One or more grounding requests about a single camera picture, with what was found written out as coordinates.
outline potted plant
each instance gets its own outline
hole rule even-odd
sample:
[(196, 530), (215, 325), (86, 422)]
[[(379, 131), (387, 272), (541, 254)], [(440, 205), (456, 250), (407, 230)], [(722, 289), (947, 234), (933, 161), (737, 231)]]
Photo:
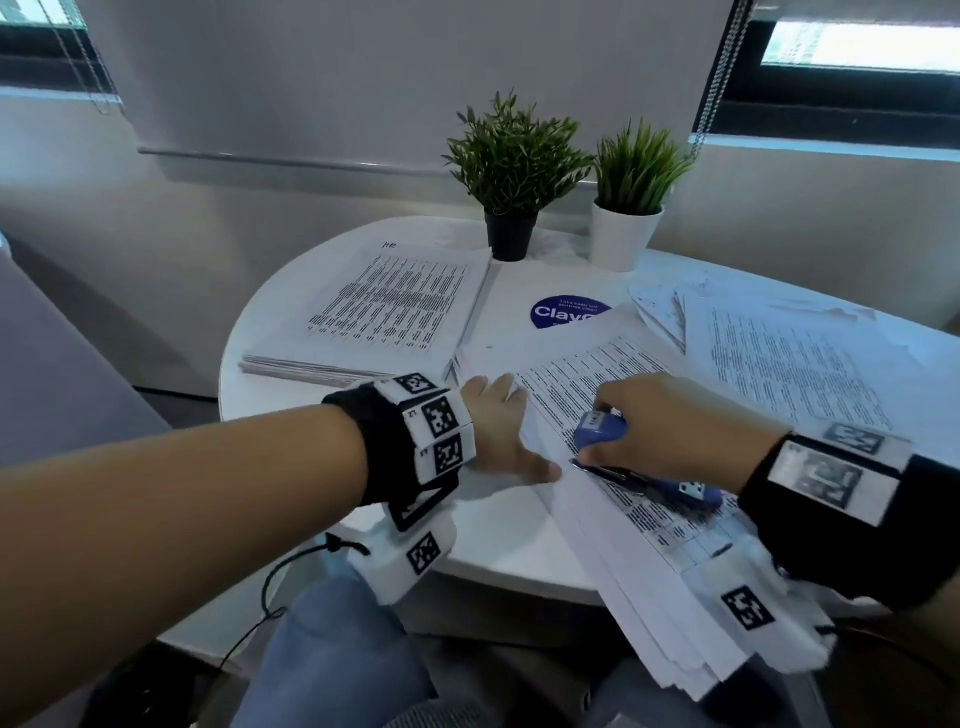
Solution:
[(594, 162), (590, 262), (618, 273), (634, 270), (663, 217), (663, 198), (693, 166), (669, 131), (653, 133), (643, 119), (636, 136), (631, 127), (601, 139)]
[(573, 119), (534, 119), (534, 108), (517, 109), (516, 95), (493, 99), (493, 113), (467, 107), (457, 113), (467, 126), (463, 139), (448, 139), (453, 176), (484, 208), (487, 239), (496, 260), (522, 260), (540, 211), (587, 176), (591, 155), (574, 149)]

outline white wall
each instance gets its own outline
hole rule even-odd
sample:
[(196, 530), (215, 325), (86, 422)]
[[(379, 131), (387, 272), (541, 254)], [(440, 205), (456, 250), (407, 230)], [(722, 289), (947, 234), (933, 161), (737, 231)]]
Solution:
[[(578, 190), (541, 216), (586, 231)], [(134, 384), (216, 393), (244, 304), (323, 240), (408, 214), (481, 217), (447, 177), (142, 157), (122, 115), (0, 96), (0, 229)], [(654, 247), (940, 327), (960, 311), (960, 164), (709, 146)]]

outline round table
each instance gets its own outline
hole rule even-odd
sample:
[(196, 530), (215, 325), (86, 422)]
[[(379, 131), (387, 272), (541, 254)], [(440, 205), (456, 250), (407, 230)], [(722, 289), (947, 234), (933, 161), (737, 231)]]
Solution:
[[(377, 240), (444, 245), (455, 249), (487, 245), (481, 222), (436, 217), (382, 220), (346, 232), (304, 253), (273, 275), (247, 304), (230, 335), (220, 371), (220, 413), (223, 420), (274, 412), (320, 402), (328, 387), (243, 374), (241, 355), (280, 322), (297, 313), (324, 286), (335, 282), (359, 245)], [(533, 333), (530, 310), (541, 299), (576, 294), (610, 306), (630, 300), (628, 274), (592, 267), (586, 260), (588, 240), (568, 233), (534, 230), (530, 254), (518, 263), (492, 265), (465, 342)], [(836, 302), (786, 283), (722, 266), (646, 251), (635, 276), (645, 284), (671, 286), (711, 280), (742, 285), (752, 292), (784, 298), (818, 298)], [(940, 331), (878, 314), (884, 333), (910, 347), (927, 366), (960, 366), (957, 340)], [(495, 587), (583, 604), (601, 604), (599, 595), (566, 544), (540, 499), (530, 489), (495, 491), (488, 479), (470, 474), (455, 495), (457, 544), (437, 569)], [(480, 497), (493, 492), (488, 497)], [(357, 509), (335, 529), (358, 540), (383, 518), (380, 506)]]

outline wristband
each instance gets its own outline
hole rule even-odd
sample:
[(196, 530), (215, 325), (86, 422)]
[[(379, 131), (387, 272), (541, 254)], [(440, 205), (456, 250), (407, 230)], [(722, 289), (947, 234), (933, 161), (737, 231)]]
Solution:
[(830, 423), (781, 440), (739, 505), (792, 578), (904, 610), (926, 603), (960, 567), (950, 538), (958, 478), (904, 440)]
[(476, 456), (463, 399), (428, 376), (379, 379), (328, 395), (324, 404), (344, 410), (363, 436), (368, 476), (360, 504), (395, 504), (395, 521), (401, 514), (407, 527), (443, 497), (429, 498), (429, 507), (418, 509), (418, 516), (408, 506), (426, 491), (452, 492), (459, 483), (457, 472)]

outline circular sticker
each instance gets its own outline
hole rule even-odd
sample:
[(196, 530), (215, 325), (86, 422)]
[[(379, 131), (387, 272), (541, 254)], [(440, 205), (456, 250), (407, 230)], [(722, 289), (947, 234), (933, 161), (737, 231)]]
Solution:
[(571, 321), (592, 319), (609, 310), (610, 307), (605, 303), (582, 296), (551, 296), (534, 304), (530, 309), (530, 320), (537, 328), (550, 328)]

